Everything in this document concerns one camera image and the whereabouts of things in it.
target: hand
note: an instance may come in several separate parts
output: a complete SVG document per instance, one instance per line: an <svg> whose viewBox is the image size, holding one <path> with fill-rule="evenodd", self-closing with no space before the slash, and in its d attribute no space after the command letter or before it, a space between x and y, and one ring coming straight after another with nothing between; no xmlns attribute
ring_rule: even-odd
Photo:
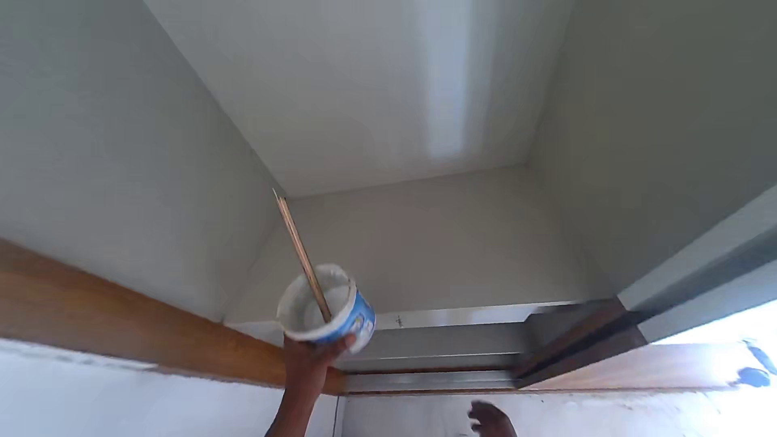
<svg viewBox="0 0 777 437"><path fill-rule="evenodd" d="M480 422L472 424L472 430L480 434L480 437L517 437L513 422L493 404L474 400L472 410L467 415Z"/></svg>
<svg viewBox="0 0 777 437"><path fill-rule="evenodd" d="M317 346L284 337L286 393L315 400L324 388L326 369L355 341L356 336L348 334L334 343Z"/></svg>
<svg viewBox="0 0 777 437"><path fill-rule="evenodd" d="M265 437L305 437L327 368L355 341L356 336L348 334L334 343L316 346L284 337L286 390Z"/></svg>

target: bucket label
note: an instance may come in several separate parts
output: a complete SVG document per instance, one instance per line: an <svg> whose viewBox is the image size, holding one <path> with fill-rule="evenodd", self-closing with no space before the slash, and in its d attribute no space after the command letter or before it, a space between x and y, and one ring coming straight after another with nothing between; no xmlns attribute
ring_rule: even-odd
<svg viewBox="0 0 777 437"><path fill-rule="evenodd" d="M337 327L331 334L326 337L321 337L318 340L314 340L314 343L331 343L336 341L347 334L356 334L356 342L351 345L350 352L356 353L360 351L372 337L372 332L375 330L375 311L370 304L361 297L361 293L356 291L356 299L354 300L354 308L348 314L345 323Z"/></svg>

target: paint bucket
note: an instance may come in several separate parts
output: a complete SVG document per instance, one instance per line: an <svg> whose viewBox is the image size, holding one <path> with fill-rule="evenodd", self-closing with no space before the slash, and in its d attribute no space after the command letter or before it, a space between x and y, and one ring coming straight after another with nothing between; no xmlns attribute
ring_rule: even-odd
<svg viewBox="0 0 777 437"><path fill-rule="evenodd" d="M292 340L319 344L331 343L353 333L356 341L349 351L352 354L359 352L375 330L375 311L342 268L335 264L320 264L314 270L332 311L332 320L324 323L308 279L300 274L286 288L278 303L277 318L284 333Z"/></svg>

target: ceiling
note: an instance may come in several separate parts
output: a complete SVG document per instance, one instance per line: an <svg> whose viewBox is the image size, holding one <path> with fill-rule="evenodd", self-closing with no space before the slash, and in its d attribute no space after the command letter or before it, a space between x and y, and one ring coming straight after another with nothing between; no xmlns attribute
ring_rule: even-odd
<svg viewBox="0 0 777 437"><path fill-rule="evenodd" d="M525 160L573 0L145 0L292 197Z"/></svg>

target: wall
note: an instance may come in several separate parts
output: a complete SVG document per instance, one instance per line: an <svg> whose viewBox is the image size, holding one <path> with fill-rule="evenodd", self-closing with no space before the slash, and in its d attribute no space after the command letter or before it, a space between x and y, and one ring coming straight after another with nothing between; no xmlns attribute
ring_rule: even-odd
<svg viewBox="0 0 777 437"><path fill-rule="evenodd" d="M0 343L0 434L15 437L261 437L283 390L168 376L136 364ZM308 437L332 437L337 398L321 396Z"/></svg>
<svg viewBox="0 0 777 437"><path fill-rule="evenodd" d="M588 300L587 272L521 166L293 200L314 264L356 279L376 313ZM280 224L229 323L273 320L301 273Z"/></svg>
<svg viewBox="0 0 777 437"><path fill-rule="evenodd" d="M524 162L573 0L145 0L292 197Z"/></svg>
<svg viewBox="0 0 777 437"><path fill-rule="evenodd" d="M616 289L777 183L776 13L576 3L530 166Z"/></svg>
<svg viewBox="0 0 777 437"><path fill-rule="evenodd" d="M777 392L348 397L343 437L476 435L467 418L475 399L501 408L520 437L766 436Z"/></svg>
<svg viewBox="0 0 777 437"><path fill-rule="evenodd" d="M0 4L0 237L218 319L277 221L141 0Z"/></svg>

